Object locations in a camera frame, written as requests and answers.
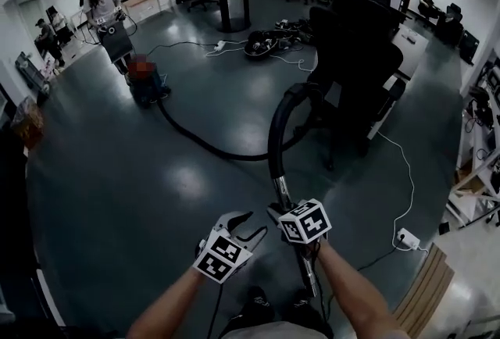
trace person sitting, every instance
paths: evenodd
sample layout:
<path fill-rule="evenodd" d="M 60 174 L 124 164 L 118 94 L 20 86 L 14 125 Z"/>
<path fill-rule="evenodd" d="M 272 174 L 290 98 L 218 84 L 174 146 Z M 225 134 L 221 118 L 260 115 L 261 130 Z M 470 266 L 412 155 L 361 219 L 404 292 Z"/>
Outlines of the person sitting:
<path fill-rule="evenodd" d="M 432 0 L 420 0 L 419 11 L 426 18 L 439 18 L 443 12 L 434 5 Z"/>
<path fill-rule="evenodd" d="M 51 56 L 57 60 L 60 67 L 64 67 L 64 59 L 63 54 L 59 50 L 59 46 L 57 45 L 57 40 L 55 39 L 55 35 L 52 32 L 51 27 L 45 22 L 43 18 L 40 18 L 35 24 L 37 27 L 41 28 L 41 34 L 36 38 L 37 45 L 40 45 L 47 52 L 51 54 Z"/>

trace gray floor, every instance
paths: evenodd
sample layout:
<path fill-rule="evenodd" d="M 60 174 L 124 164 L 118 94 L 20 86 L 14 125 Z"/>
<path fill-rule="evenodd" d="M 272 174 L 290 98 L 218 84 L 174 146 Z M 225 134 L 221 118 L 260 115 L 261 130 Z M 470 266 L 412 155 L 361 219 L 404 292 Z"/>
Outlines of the gray floor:
<path fill-rule="evenodd" d="M 251 9 L 253 30 L 308 14 L 302 3 L 285 0 L 251 0 Z M 214 5 L 207 13 L 188 14 L 181 7 L 141 24 L 132 41 L 137 52 L 145 53 L 158 44 L 248 36 L 218 33 L 217 20 Z M 274 109 L 306 73 L 277 59 L 253 62 L 241 52 L 207 59 L 205 53 L 195 45 L 153 53 L 173 89 L 166 108 L 219 148 L 265 152 Z M 286 58 L 304 59 L 307 68 L 313 54 L 307 48 Z M 335 57 L 341 55 L 332 52 L 332 64 Z M 353 62 L 363 62 L 363 54 Z M 432 39 L 382 129 L 403 146 L 412 166 L 414 210 L 402 226 L 423 246 L 437 229 L 452 183 L 460 83 L 458 56 Z M 307 112 L 298 110 L 290 129 Z M 28 194 L 36 249 L 67 324 L 123 334 L 192 264 L 195 244 L 221 214 L 252 210 L 251 227 L 270 226 L 265 209 L 274 194 L 266 163 L 218 159 L 181 137 L 156 107 L 138 108 L 102 48 L 58 77 L 44 114 L 45 139 L 30 157 Z M 336 134 L 343 134 L 342 127 Z M 329 132 L 313 131 L 286 154 L 289 187 L 296 200 L 323 202 L 333 223 L 331 244 L 353 266 L 361 266 L 391 248 L 392 221 L 409 205 L 407 167 L 399 150 L 377 136 L 364 159 L 343 141 L 335 156 L 337 169 L 328 173 L 323 163 L 329 140 Z M 364 273 L 394 308 L 424 256 L 397 252 Z M 262 285 L 277 308 L 299 287 L 292 250 L 276 230 L 270 230 L 252 263 L 225 285 L 214 333 L 239 310 L 249 284 Z M 211 282 L 202 288 L 180 336 L 206 335 L 217 291 Z M 336 306 L 330 322 L 337 337 L 348 335 Z"/>

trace shoe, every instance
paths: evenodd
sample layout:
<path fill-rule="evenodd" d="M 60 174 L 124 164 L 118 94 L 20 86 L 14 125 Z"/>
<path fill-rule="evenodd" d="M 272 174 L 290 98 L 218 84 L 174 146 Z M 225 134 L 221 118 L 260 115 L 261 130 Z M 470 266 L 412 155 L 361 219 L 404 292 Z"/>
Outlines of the shoe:
<path fill-rule="evenodd" d="M 266 293 L 260 286 L 252 286 L 248 289 L 248 303 L 256 303 L 264 307 L 270 307 L 271 304 L 267 301 Z"/>
<path fill-rule="evenodd" d="M 306 289 L 299 289 L 294 296 L 294 300 L 292 302 L 293 306 L 297 309 L 299 307 L 303 307 L 305 305 L 309 305 L 310 297 L 307 293 Z"/>

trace extension cord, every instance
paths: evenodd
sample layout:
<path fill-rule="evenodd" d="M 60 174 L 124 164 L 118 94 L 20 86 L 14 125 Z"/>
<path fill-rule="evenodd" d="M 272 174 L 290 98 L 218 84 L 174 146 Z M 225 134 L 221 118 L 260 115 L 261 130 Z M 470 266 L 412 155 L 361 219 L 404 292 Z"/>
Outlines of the extension cord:
<path fill-rule="evenodd" d="M 411 234 L 409 230 L 402 228 L 399 230 L 396 236 L 403 244 L 411 248 L 412 250 L 419 250 L 420 239 L 415 235 Z"/>
<path fill-rule="evenodd" d="M 215 48 L 213 48 L 213 50 L 215 50 L 216 52 L 220 52 L 224 48 L 225 45 L 226 45 L 225 41 L 219 41 L 219 43 L 217 44 L 217 46 Z"/>

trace vacuum cleaner hose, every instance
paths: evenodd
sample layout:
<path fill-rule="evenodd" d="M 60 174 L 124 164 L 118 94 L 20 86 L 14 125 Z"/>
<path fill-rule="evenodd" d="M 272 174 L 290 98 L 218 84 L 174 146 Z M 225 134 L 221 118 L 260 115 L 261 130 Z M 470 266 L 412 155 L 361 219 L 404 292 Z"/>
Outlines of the vacuum cleaner hose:
<path fill-rule="evenodd" d="M 224 150 L 220 150 L 214 146 L 212 146 L 210 143 L 205 142 L 203 139 L 200 137 L 196 136 L 186 128 L 182 127 L 179 125 L 171 116 L 170 114 L 165 110 L 165 107 L 163 106 L 163 103 L 158 100 L 156 102 L 158 104 L 159 110 L 165 117 L 165 119 L 174 127 L 180 134 L 184 135 L 185 137 L 189 137 L 194 143 L 202 146 L 205 150 L 213 153 L 214 155 L 220 157 L 221 159 L 227 159 L 227 160 L 236 160 L 236 161 L 263 161 L 267 160 L 269 158 L 269 153 L 265 153 L 263 155 L 236 155 L 233 153 L 228 153 L 225 152 Z M 290 139 L 287 143 L 282 145 L 280 147 L 280 155 L 281 152 L 286 152 L 289 148 L 292 146 L 296 145 L 299 143 L 304 136 L 307 134 L 309 131 L 309 127 L 311 125 L 311 122 L 313 121 L 313 114 L 309 114 L 309 117 L 307 121 L 305 122 L 305 126 L 303 129 L 300 130 L 292 139 Z"/>
<path fill-rule="evenodd" d="M 273 180 L 284 176 L 283 152 L 287 150 L 287 144 L 283 145 L 283 137 L 288 119 L 295 107 L 311 96 L 313 92 L 321 93 L 316 84 L 295 84 L 287 90 L 281 103 L 274 113 L 271 128 L 269 129 L 269 140 L 267 141 L 267 153 L 269 157 L 269 170 Z M 313 121 L 313 112 L 309 114 L 304 131 L 298 132 L 299 137 L 304 137 Z"/>

